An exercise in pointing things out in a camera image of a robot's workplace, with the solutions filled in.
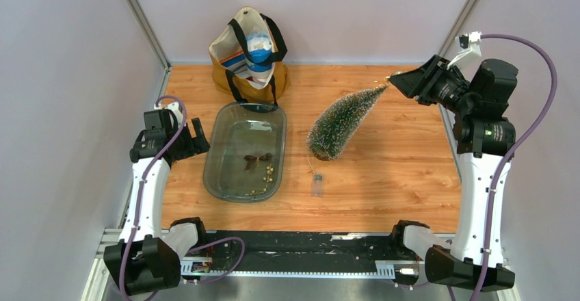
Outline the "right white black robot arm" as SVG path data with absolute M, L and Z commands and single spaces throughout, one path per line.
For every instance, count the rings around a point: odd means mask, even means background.
M 391 252 L 399 259 L 416 254 L 430 283 L 476 292 L 510 289 L 515 275 L 503 264 L 501 211 L 510 170 L 514 125 L 504 116 L 517 84 L 518 69 L 503 60 L 484 60 L 471 80 L 435 55 L 419 68 L 393 74 L 389 81 L 421 105 L 453 112 L 453 137 L 461 181 L 460 218 L 446 242 L 428 225 L 400 220 L 392 230 Z

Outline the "gold bead garland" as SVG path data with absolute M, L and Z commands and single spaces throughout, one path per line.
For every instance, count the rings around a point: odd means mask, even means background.
M 268 164 L 261 169 L 256 167 L 254 172 L 246 179 L 246 182 L 249 185 L 246 196 L 266 194 L 271 183 L 274 182 L 274 178 L 272 176 L 273 173 L 274 167 L 271 164 Z

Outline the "small frosted christmas tree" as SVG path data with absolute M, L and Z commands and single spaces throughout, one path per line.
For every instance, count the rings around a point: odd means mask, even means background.
M 333 102 L 314 121 L 306 139 L 309 152 L 318 160 L 338 159 L 380 97 L 386 84 L 349 93 Z

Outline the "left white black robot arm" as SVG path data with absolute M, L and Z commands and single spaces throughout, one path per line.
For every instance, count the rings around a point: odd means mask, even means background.
M 198 217 L 175 221 L 166 234 L 161 228 L 172 165 L 209 149 L 199 119 L 192 120 L 192 135 L 186 118 L 177 102 L 154 106 L 144 113 L 144 130 L 129 151 L 133 183 L 127 217 L 118 241 L 103 252 L 123 300 L 152 300 L 158 291 L 177 287 L 187 252 L 198 257 L 208 250 L 209 238 Z

